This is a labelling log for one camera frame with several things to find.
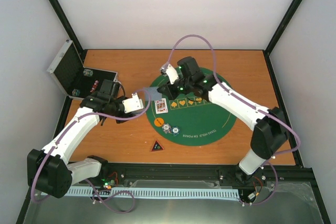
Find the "king of diamonds card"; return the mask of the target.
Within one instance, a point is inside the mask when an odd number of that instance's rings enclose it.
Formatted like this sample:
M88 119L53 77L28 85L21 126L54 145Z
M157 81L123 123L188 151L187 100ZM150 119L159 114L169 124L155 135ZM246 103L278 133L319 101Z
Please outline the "king of diamonds card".
M155 108L156 114L168 113L166 98L161 98L160 100L155 100L154 101L154 108Z

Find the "orange small blind button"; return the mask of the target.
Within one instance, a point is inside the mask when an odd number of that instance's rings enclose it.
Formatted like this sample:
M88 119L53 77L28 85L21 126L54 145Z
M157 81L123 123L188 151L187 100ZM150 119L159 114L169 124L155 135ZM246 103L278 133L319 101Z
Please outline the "orange small blind button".
M163 120L163 118L155 118L154 119L154 125L156 126L156 127L162 127L163 125L164 125L164 120Z

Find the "white purple poker chip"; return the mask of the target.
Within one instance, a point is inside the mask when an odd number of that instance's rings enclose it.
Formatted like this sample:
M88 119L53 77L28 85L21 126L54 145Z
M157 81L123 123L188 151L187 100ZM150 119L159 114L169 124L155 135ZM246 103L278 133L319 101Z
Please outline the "white purple poker chip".
M168 123L165 123L165 124L162 125L162 130L166 134L171 134L172 133L172 127Z

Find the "blue green poker chip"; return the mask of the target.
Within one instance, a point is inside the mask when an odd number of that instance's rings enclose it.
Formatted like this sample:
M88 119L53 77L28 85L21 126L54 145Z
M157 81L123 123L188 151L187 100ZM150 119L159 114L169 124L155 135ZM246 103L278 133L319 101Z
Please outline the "blue green poker chip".
M178 126L174 126L174 127L172 127L171 132L174 136L179 135L180 128Z

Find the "red black triangular all-in marker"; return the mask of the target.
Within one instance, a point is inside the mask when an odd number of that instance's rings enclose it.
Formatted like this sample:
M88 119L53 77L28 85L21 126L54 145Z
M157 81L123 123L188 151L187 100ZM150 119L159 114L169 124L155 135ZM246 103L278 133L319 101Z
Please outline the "red black triangular all-in marker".
M163 151L164 147L158 140L155 140L152 147L150 148L151 152Z

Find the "blue playing card deck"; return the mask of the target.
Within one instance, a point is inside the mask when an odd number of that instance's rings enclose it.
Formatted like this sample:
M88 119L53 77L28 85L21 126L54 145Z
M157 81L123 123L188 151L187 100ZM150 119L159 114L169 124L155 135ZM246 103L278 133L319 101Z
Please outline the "blue playing card deck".
M137 111L137 112L133 112L133 116L141 116L143 113L145 113L145 111Z

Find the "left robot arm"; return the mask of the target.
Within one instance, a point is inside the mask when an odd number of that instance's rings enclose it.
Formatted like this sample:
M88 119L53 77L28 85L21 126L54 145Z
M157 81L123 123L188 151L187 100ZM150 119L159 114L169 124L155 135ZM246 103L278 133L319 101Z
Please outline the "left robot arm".
M31 199L39 202L36 191L55 198L63 197L69 188L85 179L92 178L97 183L108 180L107 160L90 155L80 162L69 160L85 138L106 118L114 118L122 123L134 117L134 112L143 108L137 93L130 98L118 96L121 83L104 80L99 91L85 97L75 116L65 128L42 150L33 149L27 156L27 178L31 187Z

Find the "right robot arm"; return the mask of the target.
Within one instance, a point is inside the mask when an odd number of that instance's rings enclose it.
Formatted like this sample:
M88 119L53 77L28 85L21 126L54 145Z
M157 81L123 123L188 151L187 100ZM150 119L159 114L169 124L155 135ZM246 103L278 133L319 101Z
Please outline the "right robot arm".
M161 67L160 72L168 81L158 87L159 93L169 100L193 93L227 110L252 130L250 150L235 169L236 180L246 183L288 140L283 112L278 107L269 109L253 103L220 81L216 73L205 74L193 57L185 57L177 64L177 69L170 63Z

